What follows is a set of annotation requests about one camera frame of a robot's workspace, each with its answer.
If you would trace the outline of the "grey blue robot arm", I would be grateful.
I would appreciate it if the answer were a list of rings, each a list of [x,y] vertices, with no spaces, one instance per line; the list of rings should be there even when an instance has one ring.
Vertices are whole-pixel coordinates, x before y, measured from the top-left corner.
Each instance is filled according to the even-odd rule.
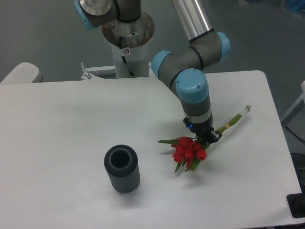
[[[152,18],[139,0],[76,0],[74,7],[88,29],[101,27],[112,47],[117,78],[146,77],[152,70],[181,101],[187,128],[200,139],[215,143],[209,85],[203,70],[227,57],[231,43],[215,32],[199,0],[174,0],[174,9],[189,40],[181,54],[160,51],[148,59],[148,43],[155,32]]]

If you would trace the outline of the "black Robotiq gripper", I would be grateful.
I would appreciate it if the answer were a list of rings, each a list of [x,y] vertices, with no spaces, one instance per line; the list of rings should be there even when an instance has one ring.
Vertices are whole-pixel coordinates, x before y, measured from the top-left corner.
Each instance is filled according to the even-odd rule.
[[[214,131],[212,116],[202,123],[192,123],[187,117],[183,119],[183,122],[191,132],[199,137],[205,138],[208,143],[216,143],[222,137],[222,133],[217,130]]]

